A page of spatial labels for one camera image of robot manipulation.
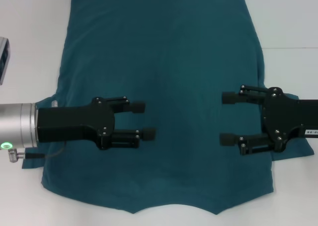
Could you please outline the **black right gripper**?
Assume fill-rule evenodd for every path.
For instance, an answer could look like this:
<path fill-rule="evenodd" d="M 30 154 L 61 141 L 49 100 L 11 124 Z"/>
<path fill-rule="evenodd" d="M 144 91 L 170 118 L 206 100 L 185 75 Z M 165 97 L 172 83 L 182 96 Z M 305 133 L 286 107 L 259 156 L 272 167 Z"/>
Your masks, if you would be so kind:
<path fill-rule="evenodd" d="M 318 137 L 318 101 L 288 97 L 281 88 L 242 85 L 238 93 L 222 92 L 223 104 L 263 104 L 263 127 L 268 134 L 220 134 L 220 145 L 238 146 L 241 155 L 283 152 L 289 140 Z"/>

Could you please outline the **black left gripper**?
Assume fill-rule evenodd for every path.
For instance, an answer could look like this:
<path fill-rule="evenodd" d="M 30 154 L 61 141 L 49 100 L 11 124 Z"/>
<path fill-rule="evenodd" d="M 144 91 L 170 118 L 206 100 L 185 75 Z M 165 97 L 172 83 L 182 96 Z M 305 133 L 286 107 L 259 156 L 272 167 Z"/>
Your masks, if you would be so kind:
<path fill-rule="evenodd" d="M 90 104 L 75 107 L 38 109 L 38 142 L 88 140 L 100 150 L 137 149 L 140 141 L 154 141 L 156 129 L 114 130 L 114 113 L 144 113 L 145 102 L 131 102 L 126 96 L 94 98 Z"/>

